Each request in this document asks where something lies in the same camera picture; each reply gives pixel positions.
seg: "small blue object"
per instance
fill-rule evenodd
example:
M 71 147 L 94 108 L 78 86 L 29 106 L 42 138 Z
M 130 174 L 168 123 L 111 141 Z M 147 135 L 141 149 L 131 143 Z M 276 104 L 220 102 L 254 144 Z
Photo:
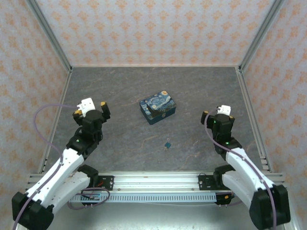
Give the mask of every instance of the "small blue object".
M 169 147 L 171 147 L 171 143 L 167 142 L 164 146 L 167 147 L 169 149 Z
M 164 90 L 154 96 L 140 101 L 143 115 L 150 125 L 167 118 L 175 113 L 176 103 Z

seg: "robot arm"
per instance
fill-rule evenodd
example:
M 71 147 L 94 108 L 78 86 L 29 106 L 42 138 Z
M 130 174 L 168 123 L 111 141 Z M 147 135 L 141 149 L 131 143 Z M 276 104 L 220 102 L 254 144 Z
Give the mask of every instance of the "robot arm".
M 52 168 L 25 194 L 16 193 L 12 199 L 13 219 L 21 211 L 25 202 L 39 186 L 46 185 L 32 198 L 24 210 L 19 223 L 30 230 L 45 230 L 51 224 L 54 214 L 79 191 L 87 187 L 95 187 L 98 182 L 98 171 L 90 166 L 79 167 L 86 158 L 97 148 L 102 140 L 102 124 L 110 118 L 110 111 L 105 102 L 101 102 L 102 112 L 95 109 L 91 98 L 82 100 L 79 109 L 73 113 L 73 118 L 80 127 L 69 140 L 63 151 L 63 161 L 58 161 Z M 58 165 L 61 167 L 51 178 Z M 78 171 L 68 181 L 67 177 L 76 169 Z
M 254 225 L 263 230 L 273 226 L 271 200 L 267 188 L 270 189 L 276 208 L 277 225 L 290 221 L 288 192 L 283 185 L 276 186 L 249 159 L 241 144 L 231 136 L 235 119 L 230 115 L 230 106 L 222 105 L 216 115 L 202 114 L 201 123 L 212 130 L 213 140 L 217 144 L 234 151 L 226 151 L 214 144 L 215 151 L 228 163 L 215 169 L 213 177 L 218 187 L 226 186 L 232 190 L 248 207 Z

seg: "enclosure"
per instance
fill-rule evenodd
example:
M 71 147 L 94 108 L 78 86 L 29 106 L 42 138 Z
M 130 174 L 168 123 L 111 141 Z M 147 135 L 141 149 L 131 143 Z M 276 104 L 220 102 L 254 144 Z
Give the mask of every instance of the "enclosure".
M 88 97 L 106 101 L 111 118 L 85 163 L 123 180 L 112 194 L 129 176 L 178 178 L 183 189 L 191 175 L 225 165 L 200 123 L 224 104 L 249 158 L 288 190 L 291 222 L 279 229 L 307 225 L 305 1 L 4 0 L 0 12 L 3 229 L 12 229 L 13 195 L 59 158 L 35 132 L 35 111 Z M 139 102 L 164 90 L 176 112 L 150 126 Z M 61 150 L 78 128 L 73 112 L 49 107 L 36 118 Z M 244 205 L 179 203 L 65 206 L 49 229 L 256 229 Z

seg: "dark stone surface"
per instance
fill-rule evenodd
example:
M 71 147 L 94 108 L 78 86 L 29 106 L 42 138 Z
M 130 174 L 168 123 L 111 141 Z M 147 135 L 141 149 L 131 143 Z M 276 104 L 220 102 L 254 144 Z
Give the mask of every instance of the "dark stone surface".
M 166 90 L 177 103 L 176 113 L 149 125 L 139 101 Z M 91 97 L 107 101 L 111 119 L 103 124 L 104 139 L 86 160 L 99 171 L 213 171 L 226 164 L 214 151 L 201 125 L 201 114 L 229 105 L 236 118 L 233 136 L 261 167 L 236 70 L 231 67 L 74 68 L 65 104 Z M 53 143 L 61 149 L 77 124 L 72 110 L 62 109 Z M 166 139 L 172 146 L 164 151 Z M 57 160 L 51 150 L 46 170 Z

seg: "wall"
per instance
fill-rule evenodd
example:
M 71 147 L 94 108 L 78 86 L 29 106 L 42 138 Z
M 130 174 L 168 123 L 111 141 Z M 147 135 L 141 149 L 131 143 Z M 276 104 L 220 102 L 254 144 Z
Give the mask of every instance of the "wall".
M 245 79 L 274 169 L 307 226 L 307 4 L 286 0 Z
M 11 199 L 36 173 L 45 148 L 35 110 L 59 101 L 67 72 L 24 0 L 0 2 L 0 226 L 11 229 Z M 55 109 L 38 117 L 48 136 Z
M 73 66 L 238 65 L 273 0 L 38 0 Z

